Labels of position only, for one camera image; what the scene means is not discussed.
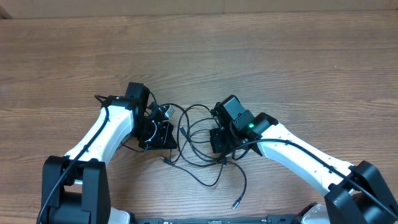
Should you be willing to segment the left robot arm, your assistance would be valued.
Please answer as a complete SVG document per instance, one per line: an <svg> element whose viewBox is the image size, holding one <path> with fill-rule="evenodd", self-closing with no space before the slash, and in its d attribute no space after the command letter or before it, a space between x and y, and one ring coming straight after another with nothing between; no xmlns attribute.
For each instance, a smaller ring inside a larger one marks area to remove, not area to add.
<svg viewBox="0 0 398 224"><path fill-rule="evenodd" d="M131 82L123 96L100 96L98 119L64 156L49 156L42 168L37 223L136 223L131 212L111 205L107 167L122 141L134 137L138 152L176 149L169 119L172 106L160 106L142 83Z"/></svg>

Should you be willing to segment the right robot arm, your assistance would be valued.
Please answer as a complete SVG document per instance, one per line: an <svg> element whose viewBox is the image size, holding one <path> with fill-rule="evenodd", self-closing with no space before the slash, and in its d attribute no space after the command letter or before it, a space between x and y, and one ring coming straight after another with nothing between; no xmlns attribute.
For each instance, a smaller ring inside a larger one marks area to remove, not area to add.
<svg viewBox="0 0 398 224"><path fill-rule="evenodd" d="M254 116L230 95L210 111L218 127L210 132L220 159L253 150L282 164L310 184L325 203L305 208L295 223L395 223L397 201L380 171L368 161L342 161L292 134L266 113Z"/></svg>

